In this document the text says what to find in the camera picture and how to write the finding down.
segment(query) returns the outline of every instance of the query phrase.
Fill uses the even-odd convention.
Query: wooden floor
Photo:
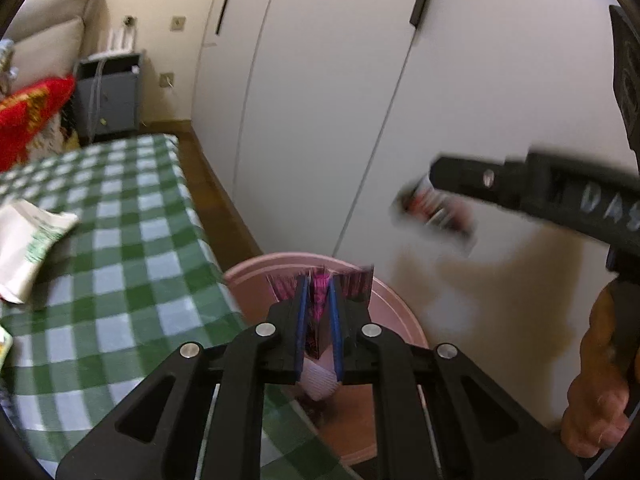
[[[193,130],[182,127],[181,131],[170,131],[169,127],[161,126],[153,129],[178,137],[178,154],[187,187],[222,270],[260,255],[260,249],[210,170]]]

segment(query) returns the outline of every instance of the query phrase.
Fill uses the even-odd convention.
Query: silver screw
[[[494,184],[495,173],[492,170],[486,170],[482,174],[482,183],[484,187],[491,187]]]
[[[369,323],[362,327],[362,333],[367,337],[378,337],[382,329],[375,323]]]
[[[275,334],[276,327],[271,323],[260,323],[257,327],[255,327],[255,333],[262,337],[267,337]]]
[[[200,347],[196,343],[185,343],[180,347],[180,355],[191,359],[200,353]]]
[[[458,355],[458,349],[455,346],[450,345],[449,343],[444,343],[438,346],[438,348],[436,348],[436,352],[443,359],[453,359],[456,355]]]

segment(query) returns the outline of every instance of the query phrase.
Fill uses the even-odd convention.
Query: white wardrobe
[[[440,152],[542,144],[632,168],[611,89],[614,1],[428,0],[417,28],[415,0],[224,1],[193,124],[261,248],[375,264],[432,344],[456,343],[558,420],[606,248],[475,204],[467,256],[389,208]]]

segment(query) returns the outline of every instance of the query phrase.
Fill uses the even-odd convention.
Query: triangular cutout
[[[116,431],[149,444],[156,434],[158,423],[164,406],[166,405],[171,390],[174,387],[175,377],[166,376],[151,388],[145,397],[126,413],[116,424]]]
[[[518,431],[518,423],[478,383],[468,376],[461,381],[485,441],[496,442]]]

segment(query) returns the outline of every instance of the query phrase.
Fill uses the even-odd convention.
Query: checkered tablecloth
[[[0,200],[18,198],[81,219],[47,257],[30,302],[2,307],[15,338],[2,373],[28,447],[53,473],[181,343],[222,344],[244,324],[220,283],[175,137],[96,144],[0,174]],[[274,386],[263,428],[263,479],[353,477]]]

